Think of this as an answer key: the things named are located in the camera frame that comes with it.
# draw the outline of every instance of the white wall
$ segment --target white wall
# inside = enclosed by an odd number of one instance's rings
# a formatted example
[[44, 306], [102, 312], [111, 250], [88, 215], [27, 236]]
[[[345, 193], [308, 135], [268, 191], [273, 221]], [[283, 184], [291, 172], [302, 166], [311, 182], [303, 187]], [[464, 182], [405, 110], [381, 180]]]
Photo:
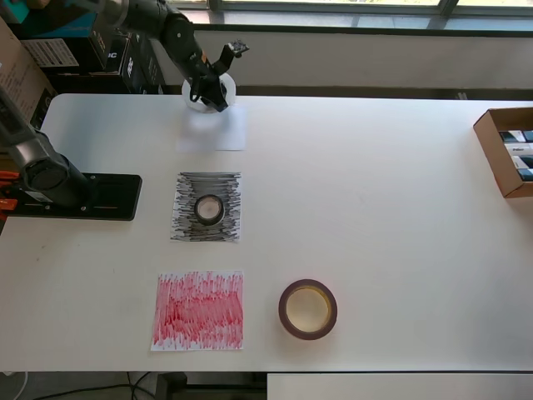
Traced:
[[[238, 86], [533, 88], [533, 39], [200, 31], [212, 62], [225, 43], [251, 50], [230, 70]], [[180, 73], [160, 45], [169, 84]]]

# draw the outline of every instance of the window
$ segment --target window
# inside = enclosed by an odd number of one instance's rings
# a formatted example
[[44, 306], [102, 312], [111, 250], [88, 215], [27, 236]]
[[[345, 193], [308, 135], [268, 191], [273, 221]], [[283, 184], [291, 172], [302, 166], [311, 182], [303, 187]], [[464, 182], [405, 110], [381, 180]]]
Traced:
[[179, 8], [213, 11], [533, 17], [533, 0], [167, 0]]

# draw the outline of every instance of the white paper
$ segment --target white paper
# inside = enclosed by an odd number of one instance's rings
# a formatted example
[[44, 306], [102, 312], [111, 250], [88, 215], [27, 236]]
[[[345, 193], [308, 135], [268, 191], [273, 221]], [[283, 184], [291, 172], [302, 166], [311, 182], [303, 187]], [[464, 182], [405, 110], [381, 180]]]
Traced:
[[178, 153], [203, 153], [216, 150], [239, 151], [246, 146], [247, 110], [240, 105], [223, 112], [201, 113], [185, 107], [181, 115]]
[[[177, 177], [172, 211], [171, 240], [181, 242], [236, 242], [241, 238], [241, 173], [182, 172]], [[222, 220], [200, 223], [194, 207], [199, 198], [215, 196], [223, 206]]]
[[240, 350], [242, 271], [159, 275], [152, 351]]

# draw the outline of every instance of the black box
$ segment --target black box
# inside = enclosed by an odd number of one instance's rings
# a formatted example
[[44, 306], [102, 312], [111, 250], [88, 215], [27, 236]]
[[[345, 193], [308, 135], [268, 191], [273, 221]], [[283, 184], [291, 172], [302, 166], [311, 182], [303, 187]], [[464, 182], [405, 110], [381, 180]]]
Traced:
[[103, 71], [112, 40], [105, 17], [65, 3], [52, 0], [10, 28], [46, 74]]
[[135, 33], [131, 35], [130, 40], [133, 50], [141, 63], [144, 78], [147, 80], [145, 87], [147, 94], [163, 94], [166, 86], [165, 78], [159, 66], [156, 53], [153, 51], [152, 42], [150, 42], [150, 39], [146, 35]]
[[49, 75], [58, 93], [139, 94], [147, 81], [127, 37], [115, 37], [103, 72]]

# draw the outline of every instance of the cable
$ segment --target cable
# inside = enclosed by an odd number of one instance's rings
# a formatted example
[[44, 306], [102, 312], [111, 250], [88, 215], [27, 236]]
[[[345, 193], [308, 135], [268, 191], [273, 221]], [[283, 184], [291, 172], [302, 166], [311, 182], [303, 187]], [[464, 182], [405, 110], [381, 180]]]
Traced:
[[[132, 384], [132, 380], [130, 378], [130, 373], [126, 372], [126, 375], [127, 375], [127, 382], [131, 385]], [[130, 388], [132, 390], [132, 400], [137, 400], [137, 396], [135, 395], [135, 389], [133, 389], [133, 387], [130, 387]]]
[[13, 400], [17, 400], [20, 395], [22, 394], [22, 392], [24, 392], [24, 389], [26, 388], [26, 384], [27, 384], [27, 372], [24, 373], [24, 383], [22, 384], [22, 387], [20, 388], [20, 390], [18, 391], [17, 393], [17, 396], [15, 396], [15, 398]]
[[156, 396], [152, 393], [146, 390], [144, 387], [136, 387], [135, 385], [130, 385], [127, 383], [124, 383], [122, 385], [111, 385], [111, 386], [101, 386], [101, 387], [88, 387], [85, 389], [77, 389], [77, 390], [71, 390], [69, 392], [62, 392], [62, 393], [56, 393], [56, 394], [49, 394], [47, 396], [41, 396], [41, 397], [35, 397], [33, 400], [46, 400], [48, 398], [60, 398], [61, 396], [67, 396], [69, 394], [74, 393], [81, 393], [81, 392], [96, 392], [97, 390], [108, 390], [108, 389], [115, 389], [115, 388], [130, 388], [130, 390], [133, 388], [134, 390], [140, 390], [141, 392], [146, 393], [151, 398], [156, 398]]
[[139, 387], [139, 384], [141, 383], [141, 381], [146, 378], [148, 376], [150, 372], [146, 372], [144, 375], [142, 375], [140, 378], [138, 378], [138, 380], [135, 382], [135, 385], [133, 386], [133, 389], [132, 389], [132, 400], [133, 400], [133, 396], [135, 396], [135, 390], [136, 389], [139, 389], [139, 390], [142, 390], [142, 387]]

